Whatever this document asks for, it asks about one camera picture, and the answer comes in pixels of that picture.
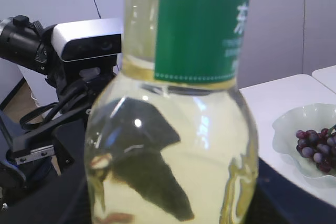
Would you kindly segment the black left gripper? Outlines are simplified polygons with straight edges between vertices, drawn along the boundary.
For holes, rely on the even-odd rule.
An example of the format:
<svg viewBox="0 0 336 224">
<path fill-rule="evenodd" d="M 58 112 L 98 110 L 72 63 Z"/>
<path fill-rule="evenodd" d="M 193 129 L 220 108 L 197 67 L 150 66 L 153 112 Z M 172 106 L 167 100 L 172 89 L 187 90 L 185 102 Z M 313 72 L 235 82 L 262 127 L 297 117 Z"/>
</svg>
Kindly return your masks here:
<svg viewBox="0 0 336 224">
<path fill-rule="evenodd" d="M 87 115 L 77 107 L 93 103 L 115 77 L 118 54 L 64 62 L 51 45 L 55 26 L 41 32 L 51 47 L 46 81 L 58 98 L 45 118 L 64 115 L 29 132 L 1 115 L 1 223 L 91 223 L 83 164 Z"/>
</svg>

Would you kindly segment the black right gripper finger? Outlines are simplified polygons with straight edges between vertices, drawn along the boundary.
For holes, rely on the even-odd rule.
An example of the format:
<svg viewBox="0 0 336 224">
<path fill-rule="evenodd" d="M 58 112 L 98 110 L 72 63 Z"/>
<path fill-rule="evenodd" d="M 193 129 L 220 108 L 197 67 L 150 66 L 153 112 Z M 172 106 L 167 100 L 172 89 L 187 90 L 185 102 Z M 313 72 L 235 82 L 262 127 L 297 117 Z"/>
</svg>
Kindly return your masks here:
<svg viewBox="0 0 336 224">
<path fill-rule="evenodd" d="M 103 181 L 111 174 L 178 221 L 194 218 L 189 198 L 161 151 L 181 139 L 152 104 L 120 98 L 90 116 L 90 193 L 106 206 Z"/>
</svg>

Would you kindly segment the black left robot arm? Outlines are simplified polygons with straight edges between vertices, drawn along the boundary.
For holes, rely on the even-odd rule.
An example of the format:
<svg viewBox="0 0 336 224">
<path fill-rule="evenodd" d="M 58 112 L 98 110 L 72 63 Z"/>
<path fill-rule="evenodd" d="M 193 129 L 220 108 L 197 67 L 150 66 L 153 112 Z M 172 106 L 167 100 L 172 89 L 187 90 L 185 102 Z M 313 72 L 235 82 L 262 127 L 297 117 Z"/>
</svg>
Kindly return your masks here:
<svg viewBox="0 0 336 224">
<path fill-rule="evenodd" d="M 57 95 L 17 124 L 1 115 L 1 223 L 91 223 L 86 125 L 121 51 L 116 18 L 46 28 L 23 15 L 1 21 L 1 58 L 41 73 Z"/>
</svg>

